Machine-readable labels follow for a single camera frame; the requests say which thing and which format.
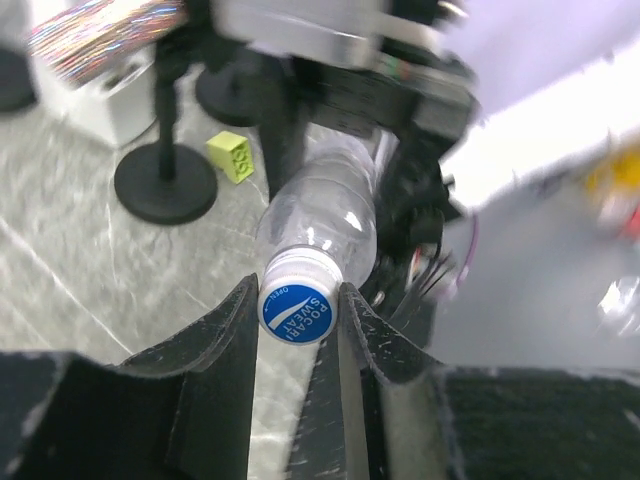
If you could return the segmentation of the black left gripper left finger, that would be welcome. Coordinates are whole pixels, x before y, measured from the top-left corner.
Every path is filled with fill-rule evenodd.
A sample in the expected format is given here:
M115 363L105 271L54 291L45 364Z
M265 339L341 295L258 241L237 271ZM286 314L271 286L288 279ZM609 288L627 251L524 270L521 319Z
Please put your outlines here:
M257 275L245 276L212 311L128 358L119 369L135 375L179 375L209 368L242 332L255 333L257 297Z

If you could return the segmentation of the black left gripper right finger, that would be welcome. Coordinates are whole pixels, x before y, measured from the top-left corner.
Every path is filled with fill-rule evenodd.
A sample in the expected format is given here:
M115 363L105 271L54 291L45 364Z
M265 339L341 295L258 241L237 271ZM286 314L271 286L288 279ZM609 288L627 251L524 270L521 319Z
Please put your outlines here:
M383 383L405 384L440 362L380 318L351 283L339 289L339 328L360 370Z

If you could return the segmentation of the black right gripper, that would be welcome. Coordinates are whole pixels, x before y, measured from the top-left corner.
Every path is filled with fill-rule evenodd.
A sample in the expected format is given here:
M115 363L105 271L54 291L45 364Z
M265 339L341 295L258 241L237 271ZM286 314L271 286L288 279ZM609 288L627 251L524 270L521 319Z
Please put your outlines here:
M382 55L372 70L261 54L257 127L268 193L301 168L311 121L367 138L384 129L401 138L422 130L456 143L475 108L472 71L456 57L425 65Z

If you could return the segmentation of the blue Pocari bottle cap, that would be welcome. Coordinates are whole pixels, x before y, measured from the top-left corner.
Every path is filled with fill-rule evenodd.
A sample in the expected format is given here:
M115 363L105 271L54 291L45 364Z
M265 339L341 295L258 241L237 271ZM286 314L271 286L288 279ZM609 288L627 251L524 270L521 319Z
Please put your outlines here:
M289 345L310 345L331 333L336 322L334 298L304 283L265 283L260 292L261 326Z

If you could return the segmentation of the clear Pocari bottle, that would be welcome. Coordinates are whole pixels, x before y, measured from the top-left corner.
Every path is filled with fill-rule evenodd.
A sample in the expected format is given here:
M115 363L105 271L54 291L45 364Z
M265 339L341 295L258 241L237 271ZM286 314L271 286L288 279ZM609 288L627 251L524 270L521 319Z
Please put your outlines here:
M376 171L349 135L317 141L302 168L271 200L256 232L263 286L328 274L328 288L362 286L376 260Z

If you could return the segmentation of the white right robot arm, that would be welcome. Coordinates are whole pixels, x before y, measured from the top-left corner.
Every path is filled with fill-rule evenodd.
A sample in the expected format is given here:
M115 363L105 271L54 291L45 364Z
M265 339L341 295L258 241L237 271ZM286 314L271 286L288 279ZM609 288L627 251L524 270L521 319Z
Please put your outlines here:
M329 65L370 65L384 39L451 49L478 78L480 111L447 157L453 198L476 212L520 186L566 169L604 143L604 124L578 97L608 53L638 48L635 1L474 1L437 34L402 20L387 1L218 1L226 37Z

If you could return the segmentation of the purple microphone on stand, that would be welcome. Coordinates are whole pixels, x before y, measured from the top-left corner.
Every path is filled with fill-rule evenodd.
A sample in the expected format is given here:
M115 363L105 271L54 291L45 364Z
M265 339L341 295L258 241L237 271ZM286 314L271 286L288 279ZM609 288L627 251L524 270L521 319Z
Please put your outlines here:
M203 70L196 79L195 97L201 109L212 119L233 127L257 127L251 99L241 86L237 61L212 73Z

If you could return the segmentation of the green toy brick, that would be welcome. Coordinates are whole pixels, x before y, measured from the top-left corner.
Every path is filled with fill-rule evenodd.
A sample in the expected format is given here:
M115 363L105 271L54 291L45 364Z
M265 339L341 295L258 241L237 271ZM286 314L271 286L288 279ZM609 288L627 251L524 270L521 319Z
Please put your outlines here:
M234 184L240 184L254 172L249 140L230 131L221 131L206 142L210 162L221 169Z

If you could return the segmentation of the white rectangular device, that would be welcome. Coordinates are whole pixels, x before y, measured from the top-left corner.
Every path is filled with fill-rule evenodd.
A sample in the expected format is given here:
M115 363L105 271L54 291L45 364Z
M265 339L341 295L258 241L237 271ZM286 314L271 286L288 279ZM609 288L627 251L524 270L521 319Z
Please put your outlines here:
M120 148L155 121L150 52L140 51L75 90L40 60L29 60L40 104L52 118L100 143Z

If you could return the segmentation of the glitter silver microphone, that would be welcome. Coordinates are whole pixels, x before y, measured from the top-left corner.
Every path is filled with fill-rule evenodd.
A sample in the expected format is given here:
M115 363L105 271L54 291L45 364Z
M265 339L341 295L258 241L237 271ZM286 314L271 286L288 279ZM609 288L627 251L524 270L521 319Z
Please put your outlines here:
M32 57L76 88L188 21L181 1L87 1L35 27Z

